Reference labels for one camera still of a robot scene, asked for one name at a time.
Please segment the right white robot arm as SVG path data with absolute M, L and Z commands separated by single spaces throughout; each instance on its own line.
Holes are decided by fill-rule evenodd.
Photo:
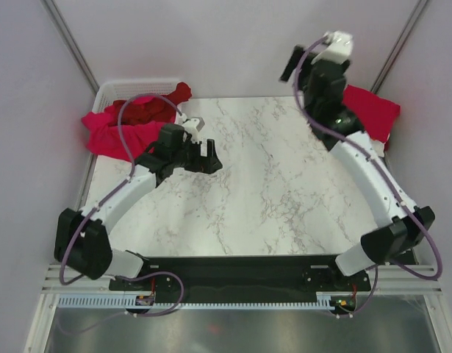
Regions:
M 313 135 L 336 157 L 362 192 L 376 222 L 376 229 L 338 254 L 327 271 L 330 286 L 341 290 L 354 274 L 393 264 L 411 275 L 435 281 L 441 277 L 440 253 L 428 230 L 435 215 L 407 196 L 371 146 L 369 134 L 356 113 L 343 102 L 345 72 L 350 60 L 322 58 L 311 48 L 295 46 L 280 76 L 292 82 L 293 95 Z M 398 261 L 398 256 L 426 239 L 435 256 L 435 272 L 425 275 Z

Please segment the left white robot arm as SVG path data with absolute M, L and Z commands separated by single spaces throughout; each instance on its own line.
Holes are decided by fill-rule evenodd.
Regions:
M 122 217 L 176 168 L 203 174 L 222 169 L 215 142 L 198 136 L 204 120 L 194 117 L 182 124 L 166 124 L 156 141 L 135 160 L 128 176 L 92 207 L 61 212 L 57 223 L 54 258 L 62 268 L 98 279 L 104 275 L 126 277 L 136 289 L 151 283 L 151 270 L 128 251 L 114 249 L 109 234 Z

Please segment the crimson red t shirt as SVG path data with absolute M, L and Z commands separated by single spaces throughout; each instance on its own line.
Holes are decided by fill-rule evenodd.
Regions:
M 373 140 L 388 142 L 392 127 L 401 114 L 400 105 L 353 85 L 345 88 L 343 104 L 357 115 Z

